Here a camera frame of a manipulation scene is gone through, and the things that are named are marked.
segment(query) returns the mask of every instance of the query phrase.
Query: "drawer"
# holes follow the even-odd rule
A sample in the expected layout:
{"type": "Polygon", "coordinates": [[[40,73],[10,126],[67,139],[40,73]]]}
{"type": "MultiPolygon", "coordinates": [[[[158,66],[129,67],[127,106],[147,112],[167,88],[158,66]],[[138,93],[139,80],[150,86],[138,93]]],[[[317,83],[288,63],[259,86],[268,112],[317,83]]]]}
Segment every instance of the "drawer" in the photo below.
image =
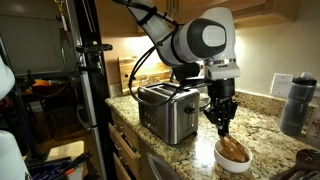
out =
{"type": "Polygon", "coordinates": [[[117,177],[119,180],[131,180],[129,174],[127,173],[126,169],[123,167],[122,163],[120,162],[118,156],[113,153],[113,160],[114,165],[116,168],[117,177]]]}
{"type": "Polygon", "coordinates": [[[123,122],[123,120],[114,111],[112,111],[112,119],[114,120],[114,124],[118,125],[119,130],[125,135],[132,146],[137,148],[137,150],[139,151],[139,141],[136,133],[131,128],[129,128],[128,125],[123,122]]]}
{"type": "Polygon", "coordinates": [[[139,158],[141,157],[140,153],[138,151],[132,150],[133,148],[130,147],[130,143],[128,144],[128,142],[124,140],[121,132],[119,133],[114,126],[112,126],[110,123],[108,124],[108,126],[110,137],[113,140],[120,157],[122,157],[125,163],[128,164],[134,176],[139,179],[139,158]]]}

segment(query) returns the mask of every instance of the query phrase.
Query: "power outlet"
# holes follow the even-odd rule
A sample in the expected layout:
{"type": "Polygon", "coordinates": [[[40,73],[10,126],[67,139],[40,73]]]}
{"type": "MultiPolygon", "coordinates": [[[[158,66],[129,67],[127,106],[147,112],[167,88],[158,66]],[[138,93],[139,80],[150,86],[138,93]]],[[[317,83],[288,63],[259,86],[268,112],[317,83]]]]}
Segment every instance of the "power outlet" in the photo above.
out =
{"type": "Polygon", "coordinates": [[[278,97],[288,97],[293,75],[275,73],[271,84],[270,94],[278,97]]]}

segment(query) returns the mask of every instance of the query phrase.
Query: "stainless steel toaster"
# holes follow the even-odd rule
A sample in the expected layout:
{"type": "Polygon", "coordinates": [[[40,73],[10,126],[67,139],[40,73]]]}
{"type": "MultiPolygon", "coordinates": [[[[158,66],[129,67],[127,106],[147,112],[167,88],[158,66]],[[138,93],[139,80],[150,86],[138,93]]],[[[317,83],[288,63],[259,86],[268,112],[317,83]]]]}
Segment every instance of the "stainless steel toaster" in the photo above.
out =
{"type": "MultiPolygon", "coordinates": [[[[149,103],[168,99],[178,87],[173,83],[156,83],[139,87],[138,97],[149,103]]],[[[177,93],[162,106],[151,107],[139,103],[140,123],[158,135],[165,143],[175,145],[198,130],[200,93],[189,89],[177,93]]]]}

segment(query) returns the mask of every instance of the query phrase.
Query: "gray water bottle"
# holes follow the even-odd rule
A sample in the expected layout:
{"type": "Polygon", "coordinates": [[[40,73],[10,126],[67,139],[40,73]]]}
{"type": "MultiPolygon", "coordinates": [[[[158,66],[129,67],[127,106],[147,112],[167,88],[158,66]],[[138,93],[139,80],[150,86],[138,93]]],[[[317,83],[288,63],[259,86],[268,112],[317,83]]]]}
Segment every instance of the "gray water bottle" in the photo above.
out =
{"type": "Polygon", "coordinates": [[[310,73],[302,73],[301,77],[292,79],[288,100],[280,119],[280,130],[284,134],[296,136],[301,133],[316,84],[317,81],[310,73]]]}

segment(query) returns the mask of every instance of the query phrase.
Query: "white wall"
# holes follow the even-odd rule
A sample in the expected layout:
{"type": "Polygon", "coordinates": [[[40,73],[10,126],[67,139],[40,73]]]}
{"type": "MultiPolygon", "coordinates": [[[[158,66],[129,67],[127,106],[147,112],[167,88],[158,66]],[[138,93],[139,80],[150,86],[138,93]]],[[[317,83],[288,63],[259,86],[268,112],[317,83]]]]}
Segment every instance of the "white wall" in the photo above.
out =
{"type": "Polygon", "coordinates": [[[274,73],[310,72],[319,84],[320,1],[301,0],[294,23],[236,30],[236,54],[241,91],[269,95],[274,73]]]}

